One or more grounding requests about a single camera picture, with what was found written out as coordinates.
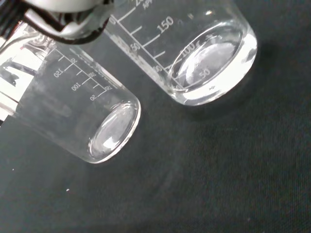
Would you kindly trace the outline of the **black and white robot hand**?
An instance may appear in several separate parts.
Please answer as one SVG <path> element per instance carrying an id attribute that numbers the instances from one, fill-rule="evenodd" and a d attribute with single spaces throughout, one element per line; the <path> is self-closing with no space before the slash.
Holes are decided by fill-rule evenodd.
<path id="1" fill-rule="evenodd" d="M 26 22 L 55 41 L 81 45 L 97 39 L 120 0 L 23 0 Z"/>

